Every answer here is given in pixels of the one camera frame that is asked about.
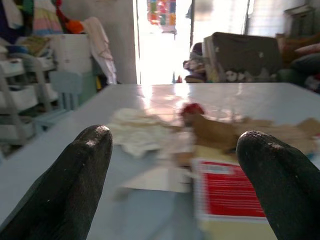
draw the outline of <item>cardboard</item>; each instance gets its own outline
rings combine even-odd
[[[198,115],[192,124],[196,137],[196,145],[223,152],[233,150],[237,146],[238,138],[251,130],[270,134],[279,140],[309,154],[316,149],[313,136],[320,133],[320,122],[309,118],[298,125],[273,125],[269,120],[245,118],[242,122],[225,123],[206,119]]]
[[[190,167],[194,156],[194,152],[178,152],[174,154],[174,159],[179,167]]]
[[[320,122],[314,118],[308,118],[298,124],[297,127],[304,131],[308,137],[313,137],[320,133]]]
[[[232,124],[212,121],[197,114],[192,123],[195,145],[220,149],[224,152],[236,147],[238,136]]]

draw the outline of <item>wall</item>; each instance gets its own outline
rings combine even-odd
[[[284,11],[305,4],[305,0],[254,0],[249,35],[274,37],[285,32]]]
[[[133,0],[63,0],[62,11],[75,20],[97,17],[109,38],[117,80],[136,84]]]

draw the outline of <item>pillow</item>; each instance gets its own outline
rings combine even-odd
[[[320,52],[302,56],[294,60],[291,68],[307,75],[320,73]]]
[[[299,55],[320,53],[320,43],[300,47],[300,48],[296,49],[295,52]]]

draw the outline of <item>fabric pile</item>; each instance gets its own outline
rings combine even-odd
[[[50,0],[34,0],[33,34],[45,36],[49,34],[63,34],[56,7]]]
[[[173,132],[158,116],[131,108],[115,112],[107,126],[111,130],[113,144],[122,146],[126,153],[137,159],[148,151],[162,149]]]

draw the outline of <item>white cloth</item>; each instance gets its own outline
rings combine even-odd
[[[116,67],[109,49],[109,39],[100,21],[96,17],[89,17],[82,22],[82,25],[89,36],[91,53],[107,76],[108,84],[117,84]]]
[[[24,19],[15,2],[13,0],[3,0],[2,4],[9,28],[21,28],[24,25]]]
[[[122,108],[107,124],[112,133],[113,144],[141,158],[147,151],[160,150],[171,133],[166,124],[156,115],[147,115],[143,110]]]

